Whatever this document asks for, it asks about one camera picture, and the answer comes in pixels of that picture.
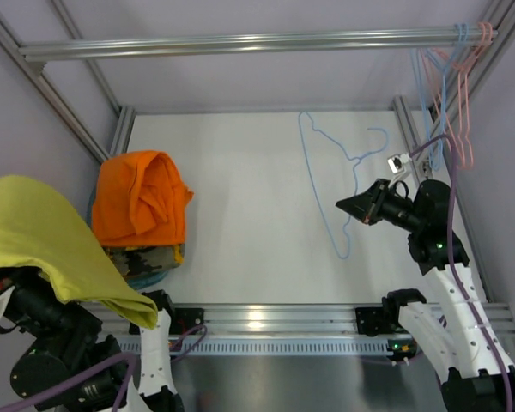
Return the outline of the light blue wire hanger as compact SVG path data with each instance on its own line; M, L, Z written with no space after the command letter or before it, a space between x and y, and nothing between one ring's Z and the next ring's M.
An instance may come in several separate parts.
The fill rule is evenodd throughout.
M335 255L347 260L352 251L351 217L339 211L336 202L359 192L360 171L389 148L391 134L374 125L362 135L346 132L335 136L321 128L309 112L300 112L297 122L320 219Z

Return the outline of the yellow-green trousers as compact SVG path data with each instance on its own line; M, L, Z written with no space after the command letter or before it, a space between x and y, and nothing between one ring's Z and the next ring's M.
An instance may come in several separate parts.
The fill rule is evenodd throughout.
M41 269L62 303L97 301L152 330L157 305L130 288L86 222L53 187L29 177L0 178L0 268Z

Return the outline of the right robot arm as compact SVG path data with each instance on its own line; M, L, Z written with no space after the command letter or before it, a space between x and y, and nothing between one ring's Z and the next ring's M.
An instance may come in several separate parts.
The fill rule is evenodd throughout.
M449 411L515 411L515 363L503 349L478 297L470 259L452 229L449 185L424 180L415 198L397 184L377 179L361 194L336 202L361 223L381 221L408 232L409 254L436 295L436 318L417 289L382 299L384 315L407 331L433 366Z

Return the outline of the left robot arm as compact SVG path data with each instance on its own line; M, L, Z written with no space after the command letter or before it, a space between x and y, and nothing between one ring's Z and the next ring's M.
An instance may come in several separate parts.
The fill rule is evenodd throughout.
M158 306L158 323L140 329L134 356L112 335L100 341L101 320L77 303L61 303L37 268L0 268L0 320L35 338L9 375L21 400L7 409L184 410L168 346L173 305L164 291L148 297ZM1 325L0 334L7 334Z

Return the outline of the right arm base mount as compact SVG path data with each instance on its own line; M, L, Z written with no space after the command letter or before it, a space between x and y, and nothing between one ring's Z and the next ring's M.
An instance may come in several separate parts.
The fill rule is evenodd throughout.
M355 310L357 331L364 336L390 335L397 331L391 317L383 307L363 306Z

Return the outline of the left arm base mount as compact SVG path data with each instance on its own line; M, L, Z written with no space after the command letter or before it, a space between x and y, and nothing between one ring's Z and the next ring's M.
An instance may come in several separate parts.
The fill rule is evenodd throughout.
M130 323L129 333L131 335L158 331L169 321L169 335L180 336L191 329L203 326L204 309L199 306L162 308L152 318L151 323L134 324Z

